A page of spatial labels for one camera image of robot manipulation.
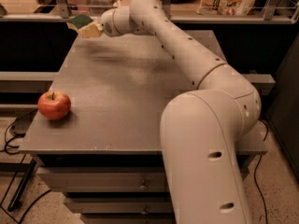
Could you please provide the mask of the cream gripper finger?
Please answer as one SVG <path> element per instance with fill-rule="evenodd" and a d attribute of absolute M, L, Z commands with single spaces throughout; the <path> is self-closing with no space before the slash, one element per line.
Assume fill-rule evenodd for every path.
<path fill-rule="evenodd" d="M 80 22 L 78 24 L 78 34 L 83 38 L 100 37 L 102 33 L 103 29 L 97 21 Z"/>

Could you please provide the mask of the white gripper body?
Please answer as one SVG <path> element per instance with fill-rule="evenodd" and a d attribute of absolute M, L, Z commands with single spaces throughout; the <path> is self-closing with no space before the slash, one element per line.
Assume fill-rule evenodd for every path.
<path fill-rule="evenodd" d="M 113 25 L 113 13 L 113 9 L 107 10 L 102 14 L 101 18 L 99 19 L 103 32 L 110 37 L 116 35 L 115 27 Z"/>

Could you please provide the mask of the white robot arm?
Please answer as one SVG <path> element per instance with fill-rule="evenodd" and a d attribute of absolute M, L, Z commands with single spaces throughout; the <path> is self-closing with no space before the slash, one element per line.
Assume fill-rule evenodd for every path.
<path fill-rule="evenodd" d="M 156 0 L 131 0 L 101 18 L 82 18 L 84 37 L 154 35 L 192 83 L 164 109 L 160 136 L 177 224 L 253 224 L 235 142 L 261 114 L 255 87 L 179 29 Z"/>

